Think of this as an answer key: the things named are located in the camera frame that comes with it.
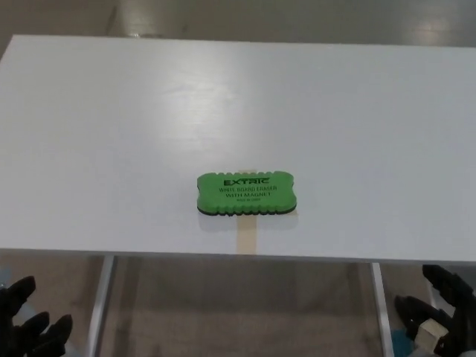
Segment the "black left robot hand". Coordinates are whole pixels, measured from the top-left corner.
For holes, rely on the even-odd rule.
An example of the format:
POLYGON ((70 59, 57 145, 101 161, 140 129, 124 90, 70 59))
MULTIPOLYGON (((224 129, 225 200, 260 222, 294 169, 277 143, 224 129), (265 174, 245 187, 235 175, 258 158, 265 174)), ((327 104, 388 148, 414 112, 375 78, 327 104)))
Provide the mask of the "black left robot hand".
POLYGON ((9 357, 55 357, 66 354, 66 343, 73 330, 71 315, 50 323, 50 314, 40 312, 21 325, 13 318, 36 290, 33 276, 23 277, 1 288, 1 355, 9 357))

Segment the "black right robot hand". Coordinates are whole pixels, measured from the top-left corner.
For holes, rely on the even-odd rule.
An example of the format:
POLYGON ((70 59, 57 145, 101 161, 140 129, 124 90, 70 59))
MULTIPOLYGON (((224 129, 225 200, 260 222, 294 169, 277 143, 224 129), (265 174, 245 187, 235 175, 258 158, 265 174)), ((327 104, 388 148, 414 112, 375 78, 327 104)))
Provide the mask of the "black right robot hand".
POLYGON ((416 297, 396 296, 394 306, 407 337, 430 356, 474 356, 474 289, 439 265, 424 265, 422 273, 443 300, 454 307, 454 313, 449 315, 416 297))

